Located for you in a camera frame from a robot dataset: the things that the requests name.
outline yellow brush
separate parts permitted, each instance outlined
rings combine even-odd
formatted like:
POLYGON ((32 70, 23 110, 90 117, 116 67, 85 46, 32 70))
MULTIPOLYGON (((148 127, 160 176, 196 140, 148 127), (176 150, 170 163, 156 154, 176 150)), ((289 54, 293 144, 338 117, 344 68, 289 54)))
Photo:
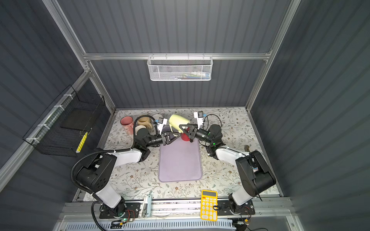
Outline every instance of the yellow brush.
POLYGON ((86 141, 87 135, 88 135, 88 133, 86 132, 85 135, 84 135, 84 137, 82 137, 81 142, 80 142, 80 144, 77 147, 76 153, 80 153, 80 151, 81 151, 81 149, 84 146, 84 143, 86 141))

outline gray corrugated wall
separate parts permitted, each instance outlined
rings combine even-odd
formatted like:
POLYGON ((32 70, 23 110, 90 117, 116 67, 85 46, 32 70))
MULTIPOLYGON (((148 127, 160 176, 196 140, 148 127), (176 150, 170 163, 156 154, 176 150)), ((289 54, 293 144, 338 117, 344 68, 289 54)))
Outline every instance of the gray corrugated wall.
POLYGON ((303 1, 252 107, 305 230, 369 229, 369 52, 370 1, 303 1))
MULTIPOLYGON (((80 91, 97 93, 89 80, 80 91)), ((96 148, 109 116, 104 108, 79 157, 96 148)), ((33 151, 0 193, 0 230, 52 230, 64 203, 76 193, 69 173, 77 160, 33 151)))
MULTIPOLYGON (((87 53, 264 53, 289 0, 59 1, 87 53)), ((153 82, 146 61, 92 61, 117 108, 245 106, 263 61, 214 61, 211 81, 153 82)))
POLYGON ((210 81, 151 81, 146 61, 92 61, 117 108, 245 106, 263 60, 214 61, 210 81))
POLYGON ((42 1, 0 1, 0 166, 83 69, 42 1))
POLYGON ((289 0, 59 1, 87 53, 268 52, 289 0))
MULTIPOLYGON (((0 35, 3 166, 30 126, 83 69, 41 0, 0 1, 0 35)), ((88 81, 82 91, 95 88, 88 81)), ((83 152, 96 147, 109 116, 105 109, 83 152)), ((69 179, 75 161, 33 151, 0 192, 0 230, 52 230, 76 192, 69 179)))

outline table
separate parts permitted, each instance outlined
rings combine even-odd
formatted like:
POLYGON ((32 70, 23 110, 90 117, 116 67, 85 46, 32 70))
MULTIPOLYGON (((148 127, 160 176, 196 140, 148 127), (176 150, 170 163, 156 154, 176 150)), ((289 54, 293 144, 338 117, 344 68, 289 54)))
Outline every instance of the table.
MULTIPOLYGON (((226 145, 238 150, 244 150, 244 146, 249 145, 250 151, 258 150, 262 153, 252 124, 243 107, 121 110, 116 112, 105 149, 123 149, 132 145, 132 135, 127 134, 120 124, 124 116, 132 116, 136 119, 140 115, 161 114, 164 118, 169 118, 172 114, 177 114, 188 119, 192 118, 191 122, 196 124, 195 111, 203 111, 207 115, 216 114, 220 117, 222 140, 226 145)), ((208 118, 209 125, 219 124, 217 117, 209 116, 208 118)), ((117 166, 111 174, 110 182, 125 200, 143 199, 150 190, 153 191, 153 199, 199 198, 202 189, 217 191, 218 197, 223 197, 241 186, 239 173, 235 166, 209 157, 203 146, 200 145, 199 148, 203 172, 200 180, 160 182, 158 180, 159 148, 150 147, 151 153, 145 161, 117 166)), ((275 185, 260 194, 275 195, 279 194, 279 191, 275 185)), ((94 200, 88 194, 84 197, 84 201, 94 200)))

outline cup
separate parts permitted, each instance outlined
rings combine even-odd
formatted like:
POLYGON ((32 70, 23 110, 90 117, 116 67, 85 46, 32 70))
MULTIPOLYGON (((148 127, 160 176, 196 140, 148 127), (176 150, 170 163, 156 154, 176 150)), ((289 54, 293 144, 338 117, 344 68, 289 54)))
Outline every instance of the cup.
POLYGON ((171 128, 171 131, 172 131, 172 127, 173 127, 177 131, 179 131, 179 133, 183 133, 183 131, 179 128, 179 125, 180 124, 188 124, 190 122, 190 120, 188 120, 188 119, 186 119, 182 116, 173 114, 169 118, 168 122, 169 122, 169 127, 171 128))
POLYGON ((134 133, 134 119, 131 116, 125 116, 121 119, 121 125, 130 134, 134 133))
POLYGON ((187 135, 185 135, 185 133, 181 133, 181 139, 183 141, 190 141, 190 138, 187 135))
POLYGON ((152 129, 153 128, 152 121, 149 117, 141 117, 138 120, 138 125, 144 125, 147 129, 152 129))
POLYGON ((159 118, 163 118, 163 116, 162 116, 161 114, 155 114, 155 115, 153 116, 153 118, 154 118, 155 120, 159 120, 159 118))
POLYGON ((135 127, 135 135, 137 135, 138 134, 138 131, 140 130, 140 129, 142 129, 142 128, 146 128, 144 125, 139 125, 139 126, 136 126, 135 127))

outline black wire basket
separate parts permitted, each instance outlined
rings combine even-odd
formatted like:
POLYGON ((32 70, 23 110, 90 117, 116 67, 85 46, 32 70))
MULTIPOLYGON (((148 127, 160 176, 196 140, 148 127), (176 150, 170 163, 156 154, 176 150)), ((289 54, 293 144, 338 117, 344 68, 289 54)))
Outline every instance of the black wire basket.
POLYGON ((73 91, 42 124, 35 123, 23 140, 40 153, 77 157, 105 106, 99 94, 73 91))

